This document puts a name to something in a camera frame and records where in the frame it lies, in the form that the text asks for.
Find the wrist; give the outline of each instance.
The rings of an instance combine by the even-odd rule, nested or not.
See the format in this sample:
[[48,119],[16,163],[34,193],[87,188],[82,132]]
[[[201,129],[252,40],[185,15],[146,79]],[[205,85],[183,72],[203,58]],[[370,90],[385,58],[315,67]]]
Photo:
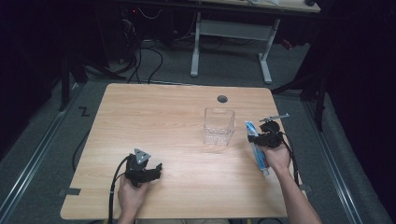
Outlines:
[[121,213],[118,224],[134,224],[134,214]]
[[288,167],[276,167],[276,168],[273,167],[273,169],[274,169],[274,172],[276,173],[276,175],[277,175],[278,177],[287,176],[287,175],[290,175],[290,176],[291,176]]

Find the person's left hand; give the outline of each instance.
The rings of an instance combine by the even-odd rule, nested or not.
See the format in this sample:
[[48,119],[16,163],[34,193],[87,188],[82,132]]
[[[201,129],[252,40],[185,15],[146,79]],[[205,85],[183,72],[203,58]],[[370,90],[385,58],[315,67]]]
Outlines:
[[121,215],[119,223],[134,223],[134,217],[146,198],[149,183],[144,183],[140,188],[132,185],[131,181],[122,175],[120,177],[119,201]]

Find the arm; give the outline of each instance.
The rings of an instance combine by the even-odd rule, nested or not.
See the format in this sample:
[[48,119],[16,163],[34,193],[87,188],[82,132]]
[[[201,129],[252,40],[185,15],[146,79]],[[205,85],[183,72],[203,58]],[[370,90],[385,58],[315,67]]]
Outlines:
[[134,224],[134,218],[145,200],[148,188],[149,183],[145,183],[140,188],[136,188],[124,175],[120,177],[118,196],[121,215],[119,224]]
[[321,223],[318,214],[291,177],[290,154],[286,147],[282,144],[280,147],[272,149],[262,147],[262,150],[279,180],[289,222],[291,224]]

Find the desk leg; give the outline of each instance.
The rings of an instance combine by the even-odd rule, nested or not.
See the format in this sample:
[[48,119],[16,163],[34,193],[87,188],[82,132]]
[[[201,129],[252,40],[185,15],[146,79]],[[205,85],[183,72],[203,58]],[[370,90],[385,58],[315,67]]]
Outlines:
[[197,12],[197,22],[195,27],[195,45],[194,52],[192,53],[191,62],[191,76],[198,76],[198,66],[199,66],[199,36],[201,32],[201,13]]
[[73,54],[66,53],[62,59],[62,104],[59,111],[64,111],[70,101],[70,75],[79,84],[85,84],[88,81],[83,63]]
[[265,46],[265,51],[264,53],[259,54],[259,60],[260,60],[260,65],[262,66],[262,75],[264,76],[264,82],[266,84],[271,84],[272,79],[271,79],[271,74],[268,69],[268,64],[267,64],[267,57],[268,53],[270,52],[271,46],[274,42],[274,38],[276,35],[277,27],[279,26],[280,19],[275,20],[274,26],[271,29],[270,36],[267,41],[267,45]]

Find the white desk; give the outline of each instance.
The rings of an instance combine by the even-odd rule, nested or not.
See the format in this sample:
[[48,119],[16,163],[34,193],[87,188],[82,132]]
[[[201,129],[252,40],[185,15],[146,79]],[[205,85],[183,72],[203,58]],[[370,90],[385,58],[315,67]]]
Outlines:
[[[248,1],[239,0],[203,0],[201,2],[208,3],[220,3],[220,4],[232,4],[238,5],[240,7],[268,7],[271,9],[279,10],[293,10],[300,12],[320,12],[318,5],[309,7],[304,4],[304,0],[279,0],[279,5],[269,3],[266,1],[256,1],[253,6],[249,4]],[[227,22],[227,21],[212,21],[212,20],[201,20],[201,13],[197,15],[196,28],[195,28],[195,43],[194,51],[192,53],[191,62],[191,76],[197,77],[199,70],[199,41],[201,35],[216,35],[216,36],[226,36],[233,38],[244,38],[260,40],[265,42],[263,52],[258,55],[260,65],[262,67],[262,75],[264,77],[264,82],[266,84],[271,84],[271,74],[268,69],[267,57],[270,52],[271,46],[274,42],[276,36],[276,31],[280,19],[276,19],[273,25],[256,25],[256,24],[246,24],[237,22]]]

